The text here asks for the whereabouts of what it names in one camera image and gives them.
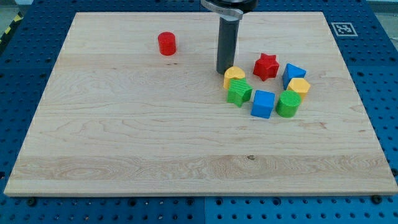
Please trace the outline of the black robot arm flange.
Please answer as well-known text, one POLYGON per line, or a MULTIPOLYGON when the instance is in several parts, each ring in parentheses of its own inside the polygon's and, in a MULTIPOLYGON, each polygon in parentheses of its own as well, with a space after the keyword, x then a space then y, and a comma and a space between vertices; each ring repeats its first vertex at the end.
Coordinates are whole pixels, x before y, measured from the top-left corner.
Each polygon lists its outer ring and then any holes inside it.
POLYGON ((243 15, 253 11, 258 0, 201 0, 201 5, 211 12, 228 19, 241 20, 243 15))

